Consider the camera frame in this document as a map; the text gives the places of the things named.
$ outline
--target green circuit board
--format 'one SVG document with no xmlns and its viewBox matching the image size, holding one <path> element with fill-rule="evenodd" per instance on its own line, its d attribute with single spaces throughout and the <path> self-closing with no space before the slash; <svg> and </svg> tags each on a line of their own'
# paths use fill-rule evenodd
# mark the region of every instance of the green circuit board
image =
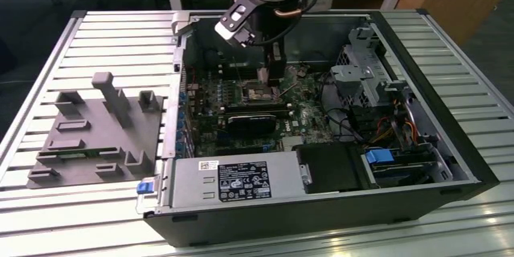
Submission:
<svg viewBox="0 0 514 257">
<path fill-rule="evenodd" d="M 238 149 L 249 152 L 281 152 L 282 139 L 293 136 L 302 136 L 305 143 L 333 141 L 333 132 L 315 100 L 318 76 L 307 74 L 301 65 L 287 66 L 279 87 L 265 93 L 273 94 L 270 102 L 291 104 L 291 115 L 277 119 L 275 131 L 271 134 L 234 138 L 225 128 L 227 117 L 221 113 L 221 108 L 227 105 L 245 105 L 251 101 L 249 96 L 245 96 L 245 90 L 254 85 L 258 88 L 255 91 L 262 91 L 259 82 L 257 79 L 222 80 L 214 74 L 204 75 L 199 79 L 191 102 L 194 127 L 198 128 L 195 155 L 215 156 L 221 155 L 221 152 Z"/>
</svg>

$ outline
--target slotted metal platform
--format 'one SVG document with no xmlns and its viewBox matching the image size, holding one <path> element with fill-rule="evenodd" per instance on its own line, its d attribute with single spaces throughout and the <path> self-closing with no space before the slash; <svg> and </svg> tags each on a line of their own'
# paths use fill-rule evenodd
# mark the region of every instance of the slotted metal platform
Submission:
<svg viewBox="0 0 514 257">
<path fill-rule="evenodd" d="M 451 203 L 406 223 L 175 249 L 136 213 L 138 182 L 28 190 L 27 174 L 58 115 L 52 103 L 59 91 L 79 90 L 84 99 L 100 98 L 90 77 L 95 72 L 111 71 L 116 76 L 114 85 L 124 89 L 127 96 L 140 90 L 167 96 L 175 48 L 172 14 L 88 12 L 86 17 L 71 19 L 0 145 L 0 255 L 514 253 L 514 109 L 430 16 L 415 11 L 387 12 L 385 17 L 502 181 L 474 199 Z M 401 76 L 393 60 L 390 63 Z"/>
</svg>

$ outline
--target copper pipe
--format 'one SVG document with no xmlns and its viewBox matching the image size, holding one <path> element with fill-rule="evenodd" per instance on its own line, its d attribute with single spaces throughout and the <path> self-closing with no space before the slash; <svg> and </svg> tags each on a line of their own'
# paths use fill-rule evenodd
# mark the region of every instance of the copper pipe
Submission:
<svg viewBox="0 0 514 257">
<path fill-rule="evenodd" d="M 293 18 L 295 16 L 299 16 L 301 13 L 302 13 L 302 9 L 299 9 L 299 8 L 295 10 L 287 11 L 287 12 L 283 12 L 283 11 L 275 9 L 275 15 L 278 17 L 282 17 L 282 18 Z"/>
</svg>

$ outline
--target power supply label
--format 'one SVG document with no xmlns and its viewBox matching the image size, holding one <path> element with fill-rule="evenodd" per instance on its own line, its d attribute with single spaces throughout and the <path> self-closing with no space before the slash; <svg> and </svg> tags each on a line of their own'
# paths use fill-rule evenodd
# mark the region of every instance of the power supply label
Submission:
<svg viewBox="0 0 514 257">
<path fill-rule="evenodd" d="M 218 165 L 222 202 L 271 198 L 266 162 Z"/>
</svg>

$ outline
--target motherboard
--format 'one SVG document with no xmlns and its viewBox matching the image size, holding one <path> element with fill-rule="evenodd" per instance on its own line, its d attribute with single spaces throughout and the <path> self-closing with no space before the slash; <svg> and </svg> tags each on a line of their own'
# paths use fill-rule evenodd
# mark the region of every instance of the motherboard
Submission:
<svg viewBox="0 0 514 257">
<path fill-rule="evenodd" d="M 289 65 L 277 87 L 262 83 L 258 69 L 246 64 L 188 74 L 195 156 L 282 152 L 334 140 L 317 100 L 321 73 L 309 69 Z"/>
</svg>

